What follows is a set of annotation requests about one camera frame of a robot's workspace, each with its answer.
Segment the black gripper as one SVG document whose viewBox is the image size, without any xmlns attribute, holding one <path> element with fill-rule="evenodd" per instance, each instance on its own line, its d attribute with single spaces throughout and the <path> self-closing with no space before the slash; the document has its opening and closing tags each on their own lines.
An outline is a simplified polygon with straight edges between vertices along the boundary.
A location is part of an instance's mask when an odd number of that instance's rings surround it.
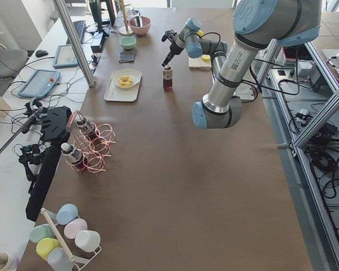
<svg viewBox="0 0 339 271">
<path fill-rule="evenodd" d="M 183 49 L 185 48 L 184 41 L 179 36 L 174 36 L 170 39 L 171 45 L 169 47 L 170 53 L 167 54 L 165 60 L 162 63 L 162 66 L 165 67 L 169 65 L 170 61 L 175 55 L 180 55 Z"/>
</svg>

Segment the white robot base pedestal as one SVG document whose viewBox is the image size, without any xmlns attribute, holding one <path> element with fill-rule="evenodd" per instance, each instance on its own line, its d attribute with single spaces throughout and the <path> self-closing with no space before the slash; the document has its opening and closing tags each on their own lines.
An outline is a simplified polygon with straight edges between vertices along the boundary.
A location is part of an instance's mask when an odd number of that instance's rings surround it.
<svg viewBox="0 0 339 271">
<path fill-rule="evenodd" d="M 251 101 L 255 98 L 253 87 L 250 83 L 242 82 L 234 92 L 234 95 L 239 96 L 242 101 Z"/>
</svg>

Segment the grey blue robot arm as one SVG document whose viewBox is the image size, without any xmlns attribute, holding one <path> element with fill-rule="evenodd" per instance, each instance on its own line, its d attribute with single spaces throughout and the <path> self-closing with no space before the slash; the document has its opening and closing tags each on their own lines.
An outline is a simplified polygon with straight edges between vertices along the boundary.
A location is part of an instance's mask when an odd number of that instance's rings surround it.
<svg viewBox="0 0 339 271">
<path fill-rule="evenodd" d="M 216 79 L 210 92 L 192 108 L 194 125 L 200 129 L 223 129 L 234 126 L 242 113 L 241 99 L 234 94 L 259 50 L 272 39 L 280 46 L 295 46 L 319 35 L 321 1 L 241 1 L 233 15 L 234 43 L 200 37 L 201 23 L 190 18 L 178 33 L 168 30 L 162 41 L 170 40 L 166 66 L 183 50 L 188 57 L 209 55 Z"/>
</svg>

